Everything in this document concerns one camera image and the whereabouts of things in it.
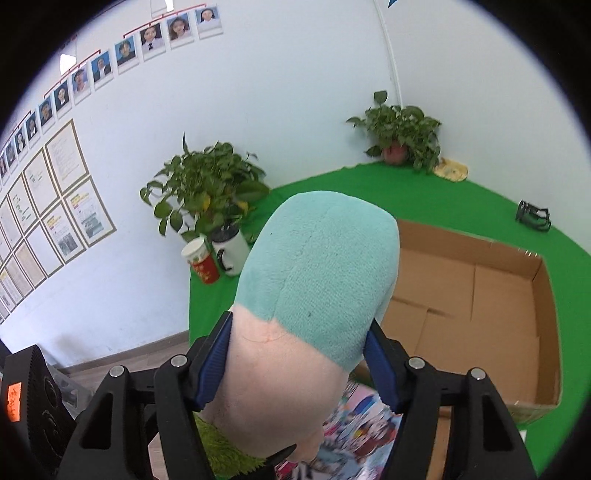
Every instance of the pink plush fabric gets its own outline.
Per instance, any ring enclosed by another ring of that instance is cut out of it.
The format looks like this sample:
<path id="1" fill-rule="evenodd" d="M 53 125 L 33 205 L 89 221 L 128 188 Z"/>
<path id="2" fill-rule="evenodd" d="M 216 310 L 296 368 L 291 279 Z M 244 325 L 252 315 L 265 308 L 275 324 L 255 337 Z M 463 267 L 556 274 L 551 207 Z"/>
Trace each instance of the pink plush fabric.
<path id="1" fill-rule="evenodd" d="M 266 458 L 297 444 L 290 461 L 312 460 L 348 372 L 276 319 L 260 320 L 239 304 L 232 311 L 226 371 L 201 417 L 247 455 Z"/>

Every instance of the baseboard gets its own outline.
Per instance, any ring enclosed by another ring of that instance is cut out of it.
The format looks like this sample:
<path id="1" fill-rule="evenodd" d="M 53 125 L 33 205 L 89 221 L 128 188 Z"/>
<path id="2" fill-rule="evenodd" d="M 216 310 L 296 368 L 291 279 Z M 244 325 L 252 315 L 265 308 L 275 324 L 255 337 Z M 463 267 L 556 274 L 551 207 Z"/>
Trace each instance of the baseboard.
<path id="1" fill-rule="evenodd" d="M 189 331 L 185 330 L 184 332 L 176 333 L 175 335 L 171 335 L 170 337 L 157 340 L 156 342 L 146 343 L 146 345 L 142 345 L 131 350 L 126 350 L 125 352 L 104 356 L 103 358 L 97 358 L 96 360 L 84 362 L 83 364 L 73 365 L 72 367 L 60 368 L 59 371 L 66 375 L 71 375 L 78 372 L 82 372 L 84 370 L 90 370 L 91 368 L 104 367 L 105 365 L 115 364 L 117 362 L 127 360 L 128 358 L 134 358 L 136 356 L 158 352 L 165 348 L 174 345 L 181 345 L 182 343 L 186 343 L 188 341 Z"/>

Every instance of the portrait photo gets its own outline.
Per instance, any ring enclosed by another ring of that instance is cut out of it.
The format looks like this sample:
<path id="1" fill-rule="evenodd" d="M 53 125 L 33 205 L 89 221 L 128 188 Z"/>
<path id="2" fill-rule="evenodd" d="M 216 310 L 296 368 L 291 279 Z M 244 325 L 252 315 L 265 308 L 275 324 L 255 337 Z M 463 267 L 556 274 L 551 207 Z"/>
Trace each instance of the portrait photo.
<path id="1" fill-rule="evenodd" d="M 180 47 L 193 41 L 193 32 L 189 24 L 189 14 L 181 14 L 166 21 L 170 47 Z"/>
<path id="2" fill-rule="evenodd" d="M 25 143 L 25 132 L 21 126 L 17 133 L 14 134 L 14 146 L 17 149 L 17 157 L 22 157 L 27 152 L 27 144 Z"/>
<path id="3" fill-rule="evenodd" d="M 58 88 L 53 90 L 53 102 L 56 106 L 56 113 L 58 117 L 62 116 L 70 108 L 72 108 L 72 103 L 70 102 L 68 79 L 65 79 L 65 81 Z"/>
<path id="4" fill-rule="evenodd" d="M 117 58 L 117 68 L 119 73 L 135 67 L 139 63 L 139 58 L 135 54 L 135 41 L 133 35 L 123 41 L 115 44 L 115 56 Z"/>
<path id="5" fill-rule="evenodd" d="M 0 154 L 0 178 L 2 179 L 2 184 L 6 183 L 8 179 L 8 166 L 6 165 L 6 155 L 4 152 Z"/>
<path id="6" fill-rule="evenodd" d="M 55 123 L 53 118 L 53 106 L 51 105 L 51 97 L 47 97 L 39 105 L 39 121 L 41 122 L 41 130 L 45 133 L 49 127 Z"/>
<path id="7" fill-rule="evenodd" d="M 95 81 L 95 88 L 99 88 L 109 80 L 113 79 L 111 70 L 111 55 L 108 51 L 102 53 L 90 62 L 92 68 L 92 78 Z"/>
<path id="8" fill-rule="evenodd" d="M 14 171 L 17 167 L 17 153 L 14 151 L 14 145 L 12 141 L 4 149 L 4 154 L 6 155 L 6 163 L 8 165 L 9 171 Z"/>
<path id="9" fill-rule="evenodd" d="M 74 103 L 81 102 L 92 92 L 88 81 L 87 64 L 72 73 L 72 91 L 74 92 Z"/>
<path id="10" fill-rule="evenodd" d="M 197 19 L 199 38 L 213 37 L 223 33 L 222 21 L 217 7 L 198 8 L 195 10 L 195 17 Z"/>
<path id="11" fill-rule="evenodd" d="M 33 145 L 41 135 L 37 129 L 37 113 L 33 112 L 31 115 L 27 117 L 25 120 L 25 128 L 27 129 L 27 140 L 29 140 L 29 148 Z"/>
<path id="12" fill-rule="evenodd" d="M 162 38 L 162 29 L 157 23 L 139 32 L 142 41 L 142 54 L 144 60 L 151 59 L 156 55 L 166 51 L 166 44 Z"/>

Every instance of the white pipe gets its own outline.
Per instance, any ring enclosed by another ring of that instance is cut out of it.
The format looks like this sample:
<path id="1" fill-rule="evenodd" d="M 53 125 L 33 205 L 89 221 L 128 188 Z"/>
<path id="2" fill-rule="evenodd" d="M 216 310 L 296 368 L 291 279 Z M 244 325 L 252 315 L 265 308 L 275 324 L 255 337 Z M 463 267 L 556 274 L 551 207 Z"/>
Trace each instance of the white pipe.
<path id="1" fill-rule="evenodd" d="M 386 26 L 386 20 L 382 13 L 382 10 L 379 7 L 380 1 L 385 0 L 374 0 L 374 7 L 375 11 L 378 14 L 379 23 L 382 27 L 382 33 L 384 34 L 384 41 L 388 47 L 388 55 L 390 60 L 390 77 L 392 82 L 394 82 L 394 86 L 396 87 L 396 95 L 398 96 L 398 104 L 402 106 L 402 91 L 400 90 L 400 81 L 398 80 L 398 69 L 396 68 L 396 59 L 394 58 L 394 50 L 392 49 L 392 41 L 390 40 L 390 35 L 388 34 L 388 27 Z"/>

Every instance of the white wall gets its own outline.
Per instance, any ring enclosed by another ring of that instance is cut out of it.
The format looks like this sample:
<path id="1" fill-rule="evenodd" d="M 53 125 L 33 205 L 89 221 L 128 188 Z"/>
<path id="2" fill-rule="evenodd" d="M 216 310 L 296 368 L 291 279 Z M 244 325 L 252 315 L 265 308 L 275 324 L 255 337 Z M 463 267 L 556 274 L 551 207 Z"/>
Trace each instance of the white wall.
<path id="1" fill-rule="evenodd" d="M 538 60 L 465 0 L 380 5 L 402 99 L 443 122 L 443 156 L 515 202 L 548 207 L 554 225 L 591 253 L 591 153 Z"/>
<path id="2" fill-rule="evenodd" d="M 13 351 L 37 343 L 49 360 L 69 366 L 188 328 L 182 241 L 159 236 L 138 196 L 181 151 L 183 132 L 192 148 L 222 140 L 256 152 L 271 186 L 366 161 L 366 140 L 344 120 L 362 113 L 373 91 L 395 92 L 372 1 L 226 0 L 219 8 L 223 35 L 116 77 L 44 136 L 74 118 L 118 230 L 43 283 L 0 326 Z M 99 48 L 114 55 L 124 32 L 150 20 L 149 0 L 128 0 L 79 34 L 78 58 Z M 17 117 L 42 101 L 58 79 L 57 64 L 40 73 Z"/>

